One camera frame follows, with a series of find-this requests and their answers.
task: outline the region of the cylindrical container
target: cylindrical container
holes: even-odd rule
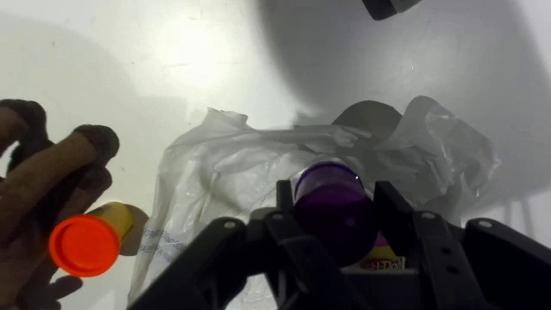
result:
[[[69,217],[50,234],[51,260],[76,277],[95,277],[108,270],[136,217],[124,203],[108,203],[86,215]]]
[[[372,198],[360,175],[339,161],[320,161],[299,175],[293,210],[341,266],[361,260],[375,242]]]

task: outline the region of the orange bottle cap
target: orange bottle cap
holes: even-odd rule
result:
[[[119,248],[115,230],[89,215],[60,222],[48,239],[51,260],[76,277],[95,277],[108,270],[119,256]]]

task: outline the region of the white surface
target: white surface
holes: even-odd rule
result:
[[[38,98],[51,136],[110,124],[122,151],[101,199],[150,210],[163,146],[205,106],[258,127],[427,94],[503,158],[484,211],[551,244],[551,18],[542,0],[423,0],[373,22],[358,0],[0,1],[0,96]],[[65,308],[122,308],[131,260]]]

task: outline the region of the wrinkled plastic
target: wrinkled plastic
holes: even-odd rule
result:
[[[346,125],[256,130],[246,115],[208,110],[203,124],[163,153],[153,213],[138,253],[129,301],[217,217],[246,220],[275,204],[275,182],[296,180],[322,160],[339,160],[363,179],[391,180],[417,208],[454,220],[487,187],[499,165],[491,142],[430,98],[415,98],[394,132]],[[275,308],[255,277],[229,308]]]

